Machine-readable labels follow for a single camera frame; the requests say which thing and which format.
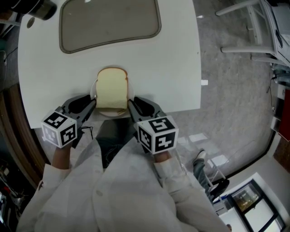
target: gray carpet floor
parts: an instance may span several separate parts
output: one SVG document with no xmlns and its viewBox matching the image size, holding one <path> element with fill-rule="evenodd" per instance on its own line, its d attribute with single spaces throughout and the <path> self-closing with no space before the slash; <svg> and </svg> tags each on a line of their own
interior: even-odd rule
<svg viewBox="0 0 290 232">
<path fill-rule="evenodd" d="M 208 85 L 202 86 L 200 109 L 171 114 L 180 128 L 176 150 L 191 170 L 193 159 L 205 149 L 207 160 L 214 160 L 228 175 L 260 156 L 269 144 L 272 111 L 266 91 L 272 71 L 268 63 L 251 61 L 249 53 L 220 51 L 221 47 L 250 45 L 245 12 L 235 11 L 218 17 L 215 11 L 233 3 L 229 0 L 193 2 L 198 16 L 202 79 L 208 80 Z M 8 53 L 17 47 L 18 35 L 19 29 L 15 28 L 6 37 Z M 1 89 L 18 82 L 17 50 L 8 58 L 5 81 L 3 65 L 0 74 Z M 94 126 L 94 135 L 101 124 L 99 121 L 86 122 L 86 126 Z M 35 131 L 41 141 L 41 129 Z M 90 134 L 86 133 L 72 152 L 72 164 L 90 140 Z M 54 148 L 41 143 L 51 159 Z M 206 172 L 213 172 L 208 164 Z"/>
</svg>

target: black cable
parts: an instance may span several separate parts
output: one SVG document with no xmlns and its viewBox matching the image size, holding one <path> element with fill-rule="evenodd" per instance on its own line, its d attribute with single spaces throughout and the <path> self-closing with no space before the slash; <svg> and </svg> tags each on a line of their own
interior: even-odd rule
<svg viewBox="0 0 290 232">
<path fill-rule="evenodd" d="M 272 111 L 273 111 L 273 112 L 274 112 L 275 110 L 274 110 L 274 108 L 273 108 L 273 103 L 272 103 L 271 84 L 272 84 L 272 80 L 274 80 L 274 79 L 276 79 L 276 77 L 271 78 L 269 88 L 268 88 L 268 90 L 267 90 L 267 92 L 266 92 L 266 93 L 268 93 L 268 92 L 270 91 L 270 96 L 271 96 L 271 107 L 272 107 Z"/>
<path fill-rule="evenodd" d="M 93 127 L 92 126 L 82 126 L 81 129 L 90 129 L 90 132 L 91 132 L 91 136 L 92 136 L 92 129 Z"/>
<path fill-rule="evenodd" d="M 7 56 L 6 56 L 6 58 L 4 59 L 4 62 L 7 60 L 7 58 L 17 49 L 17 48 L 15 48 L 12 52 L 10 52 Z"/>
</svg>

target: shoe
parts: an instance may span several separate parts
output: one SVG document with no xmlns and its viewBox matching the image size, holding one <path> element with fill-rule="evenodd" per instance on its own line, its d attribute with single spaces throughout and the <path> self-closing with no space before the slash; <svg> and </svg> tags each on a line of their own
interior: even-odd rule
<svg viewBox="0 0 290 232">
<path fill-rule="evenodd" d="M 195 161 L 198 160 L 198 159 L 204 159 L 205 156 L 207 155 L 207 153 L 205 152 L 205 150 L 202 150 L 198 156 L 195 158 Z"/>
</svg>

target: white lab coat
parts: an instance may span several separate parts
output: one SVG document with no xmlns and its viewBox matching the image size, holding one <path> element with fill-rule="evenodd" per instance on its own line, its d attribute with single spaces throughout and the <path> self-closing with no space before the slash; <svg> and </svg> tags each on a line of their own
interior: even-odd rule
<svg viewBox="0 0 290 232">
<path fill-rule="evenodd" d="M 94 140 L 72 170 L 45 165 L 17 231 L 228 232 L 189 175 L 176 157 L 154 164 L 135 138 L 103 172 Z"/>
</svg>

